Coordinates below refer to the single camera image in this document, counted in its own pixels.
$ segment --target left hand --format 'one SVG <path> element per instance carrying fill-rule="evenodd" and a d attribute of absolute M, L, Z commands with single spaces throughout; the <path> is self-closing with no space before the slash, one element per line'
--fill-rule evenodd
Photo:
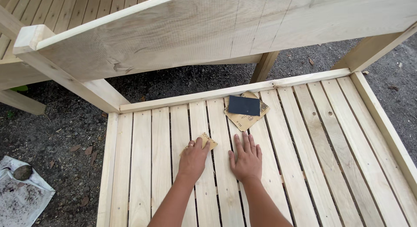
<path fill-rule="evenodd" d="M 195 142 L 188 143 L 188 147 L 182 152 L 176 179 L 184 179 L 194 185 L 200 178 L 206 167 L 206 158 L 210 149 L 210 141 L 207 141 L 204 148 L 201 148 L 202 143 L 201 137 Z"/>

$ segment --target wooden leg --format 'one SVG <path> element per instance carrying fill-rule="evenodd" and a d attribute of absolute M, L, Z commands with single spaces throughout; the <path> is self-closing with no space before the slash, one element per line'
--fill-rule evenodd
<path fill-rule="evenodd" d="M 261 61 L 256 65 L 255 70 L 251 78 L 250 84 L 261 82 L 266 79 L 268 76 L 269 70 L 274 64 L 276 58 L 278 57 L 279 51 L 264 53 L 262 55 Z"/>
<path fill-rule="evenodd" d="M 106 80 L 82 83 L 36 51 L 39 41 L 54 35 L 45 25 L 23 27 L 13 48 L 13 54 L 102 111 L 120 113 L 119 106 L 129 104 L 129 101 Z"/>
<path fill-rule="evenodd" d="M 331 70 L 350 68 L 351 72 L 362 71 L 415 32 L 417 32 L 417 22 L 404 32 L 366 37 L 331 67 Z"/>
<path fill-rule="evenodd" d="M 0 91 L 0 102 L 34 115 L 42 115 L 45 105 L 10 89 Z"/>

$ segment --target black sandpaper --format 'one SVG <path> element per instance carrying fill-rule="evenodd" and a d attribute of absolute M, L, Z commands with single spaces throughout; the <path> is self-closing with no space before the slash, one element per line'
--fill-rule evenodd
<path fill-rule="evenodd" d="M 259 99 L 230 96 L 229 113 L 248 116 L 260 116 L 261 111 L 259 108 Z"/>

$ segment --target gravel ground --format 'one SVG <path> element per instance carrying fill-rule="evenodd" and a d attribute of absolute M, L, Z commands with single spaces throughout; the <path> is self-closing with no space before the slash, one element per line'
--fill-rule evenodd
<path fill-rule="evenodd" d="M 283 50 L 268 80 L 329 70 L 360 39 Z M 254 64 L 185 66 L 108 79 L 131 103 L 249 83 Z M 375 95 L 417 162 L 417 34 L 367 68 Z M 95 224 L 107 118 L 54 81 L 31 84 L 26 96 L 47 105 L 34 116 L 0 103 L 0 155 L 29 162 L 56 191 L 39 227 Z M 80 149 L 70 152 L 70 148 Z M 97 159 L 85 150 L 93 147 Z M 86 206 L 81 200 L 89 198 Z"/>

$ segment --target stone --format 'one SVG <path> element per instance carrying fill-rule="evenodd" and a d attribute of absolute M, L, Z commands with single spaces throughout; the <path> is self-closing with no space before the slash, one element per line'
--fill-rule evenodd
<path fill-rule="evenodd" d="M 29 179 L 29 176 L 31 175 L 32 167 L 29 165 L 20 166 L 13 172 L 13 177 L 19 181 L 25 181 Z"/>

